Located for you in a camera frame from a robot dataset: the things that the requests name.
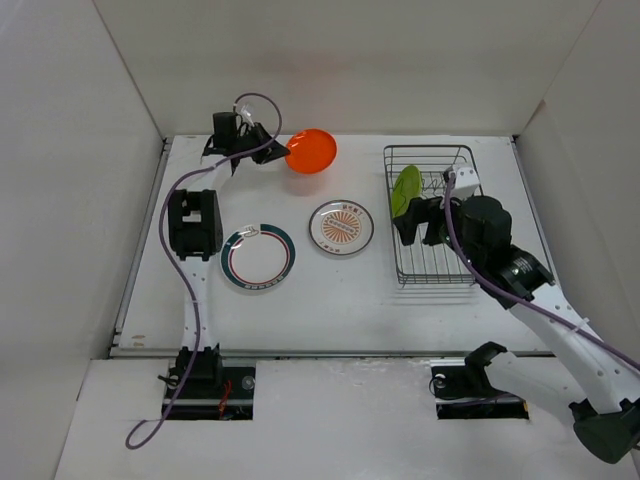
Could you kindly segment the white plate orange sunburst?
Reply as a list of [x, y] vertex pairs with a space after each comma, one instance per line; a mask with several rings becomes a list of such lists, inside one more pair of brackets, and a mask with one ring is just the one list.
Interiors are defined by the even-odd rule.
[[331, 200], [311, 214], [308, 232], [313, 244], [333, 256], [352, 256], [372, 241], [375, 223], [370, 212], [352, 200]]

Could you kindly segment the aluminium table rail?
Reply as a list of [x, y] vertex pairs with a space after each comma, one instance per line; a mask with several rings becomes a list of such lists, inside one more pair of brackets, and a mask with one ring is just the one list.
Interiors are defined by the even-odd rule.
[[[253, 359], [318, 359], [318, 358], [463, 358], [470, 351], [349, 351], [349, 350], [264, 350], [264, 349], [221, 349], [226, 358]], [[123, 348], [115, 345], [109, 351], [110, 357], [120, 358], [174, 358], [177, 349]]]

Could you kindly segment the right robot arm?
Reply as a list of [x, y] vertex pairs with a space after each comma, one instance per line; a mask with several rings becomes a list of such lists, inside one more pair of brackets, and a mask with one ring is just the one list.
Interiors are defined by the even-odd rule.
[[391, 218], [403, 245], [419, 225], [428, 246], [446, 245], [480, 288], [527, 326], [578, 388], [537, 378], [505, 346], [488, 341], [463, 364], [432, 376], [438, 398], [467, 400], [473, 410], [507, 394], [530, 401], [571, 425], [597, 459], [616, 464], [639, 445], [639, 364], [606, 345], [568, 303], [551, 272], [512, 242], [512, 217], [495, 198], [394, 194]]

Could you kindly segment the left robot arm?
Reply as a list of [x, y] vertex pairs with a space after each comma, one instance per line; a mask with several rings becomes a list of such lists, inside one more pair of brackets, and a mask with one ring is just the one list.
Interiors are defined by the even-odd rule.
[[213, 134], [202, 155], [222, 158], [182, 175], [166, 194], [158, 225], [159, 239], [186, 290], [182, 346], [164, 379], [173, 392], [192, 387], [199, 395], [210, 397], [221, 390], [224, 381], [218, 335], [208, 320], [210, 262], [224, 245], [219, 200], [215, 190], [190, 190], [187, 182], [224, 164], [236, 170], [244, 158], [262, 165], [288, 153], [250, 113], [215, 113]]

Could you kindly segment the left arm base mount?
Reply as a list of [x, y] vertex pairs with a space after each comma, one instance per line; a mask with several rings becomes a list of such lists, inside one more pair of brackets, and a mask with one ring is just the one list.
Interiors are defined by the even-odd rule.
[[161, 413], [169, 420], [249, 421], [254, 413], [256, 366], [227, 362], [218, 347], [181, 348], [168, 373]]

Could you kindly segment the white plate teal rim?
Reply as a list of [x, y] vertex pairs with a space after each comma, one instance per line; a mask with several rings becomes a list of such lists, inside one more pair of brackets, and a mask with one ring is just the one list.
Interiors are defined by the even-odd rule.
[[271, 289], [291, 273], [296, 261], [292, 238], [272, 224], [250, 224], [236, 230], [224, 242], [220, 266], [235, 287], [250, 292]]

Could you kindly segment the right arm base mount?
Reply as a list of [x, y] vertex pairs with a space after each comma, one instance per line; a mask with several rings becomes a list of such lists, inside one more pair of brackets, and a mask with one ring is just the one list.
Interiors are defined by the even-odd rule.
[[487, 342], [463, 359], [440, 359], [430, 366], [429, 391], [439, 420], [528, 420], [526, 402], [494, 388], [486, 368], [507, 349]]

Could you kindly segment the green plate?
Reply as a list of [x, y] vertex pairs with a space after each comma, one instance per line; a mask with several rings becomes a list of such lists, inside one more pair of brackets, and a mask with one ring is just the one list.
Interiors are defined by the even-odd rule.
[[391, 194], [392, 218], [402, 216], [409, 203], [421, 195], [422, 175], [415, 165], [406, 166], [396, 178]]

